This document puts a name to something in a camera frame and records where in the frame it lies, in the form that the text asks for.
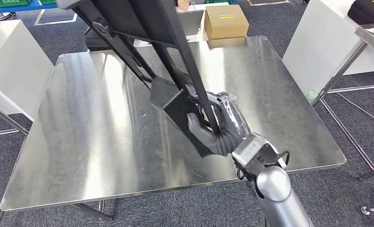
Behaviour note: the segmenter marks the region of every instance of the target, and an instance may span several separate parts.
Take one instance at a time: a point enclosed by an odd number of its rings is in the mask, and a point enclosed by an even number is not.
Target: green crate
[[[28,5],[31,0],[0,0],[0,7]]]
[[[56,0],[39,0],[42,5],[56,3]]]

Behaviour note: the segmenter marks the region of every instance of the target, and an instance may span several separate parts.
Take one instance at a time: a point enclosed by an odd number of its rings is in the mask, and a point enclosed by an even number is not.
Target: blue shelf
[[[42,5],[39,0],[31,0],[29,5],[22,6],[9,6],[0,8],[0,13],[10,13],[10,12],[20,12],[20,11],[30,11],[39,9],[54,9],[57,8],[57,4],[46,4]]]

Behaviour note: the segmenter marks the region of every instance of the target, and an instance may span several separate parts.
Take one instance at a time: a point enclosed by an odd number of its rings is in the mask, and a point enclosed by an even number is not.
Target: carpet floor
[[[245,0],[237,0],[237,4],[241,6],[250,23],[248,36],[267,36],[279,55],[283,56],[305,10],[305,5],[302,5],[300,0],[262,6],[250,6]],[[56,62],[60,54],[87,50],[82,35],[87,26],[79,18],[73,23],[34,26],[39,13],[39,11],[19,12],[16,19],[24,21],[52,62]],[[71,12],[68,11],[46,10],[40,23],[55,20],[58,14],[62,14],[65,20],[68,20],[68,17],[72,18]],[[345,76],[335,88],[369,84],[374,84],[374,72]],[[346,92],[343,95],[374,115],[374,89]],[[336,94],[327,95],[326,101],[374,161],[374,120]],[[317,105],[315,110],[346,155],[347,163],[337,169],[291,175],[295,192],[317,227],[374,227],[374,213],[365,216],[360,212],[361,206],[374,208],[374,177],[363,182],[358,180],[358,175],[369,170],[365,161],[326,110],[321,105]],[[13,117],[22,125],[30,127],[31,122],[24,116]],[[7,127],[0,120],[0,130]],[[0,200],[20,150],[22,138],[19,133],[0,136]],[[110,200],[106,204],[106,211],[109,215],[113,215],[113,221],[100,221],[66,207],[54,207],[7,213],[3,217],[1,226],[260,227],[264,225],[264,216],[247,182],[224,183]]]

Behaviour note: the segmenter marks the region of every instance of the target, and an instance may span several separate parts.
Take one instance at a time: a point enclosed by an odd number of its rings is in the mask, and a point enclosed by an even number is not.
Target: black metal frame
[[[167,113],[201,156],[211,154],[188,129],[187,114],[196,113],[203,125],[216,135],[220,133],[173,3],[169,0],[81,0],[70,8],[96,31],[146,87],[149,88],[146,82],[152,83],[151,103]],[[152,44],[174,83],[154,73],[133,46],[133,39]],[[168,47],[179,51],[188,73],[175,66]],[[198,98],[189,93],[188,86],[194,87]]]

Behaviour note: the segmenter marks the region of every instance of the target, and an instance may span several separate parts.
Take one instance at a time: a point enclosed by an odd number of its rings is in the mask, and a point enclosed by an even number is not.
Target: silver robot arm
[[[191,132],[214,154],[231,153],[240,180],[252,182],[270,227],[313,227],[284,170],[289,152],[279,154],[264,137],[251,132],[242,113],[227,93],[208,93],[221,129],[220,136],[203,128],[188,114]]]

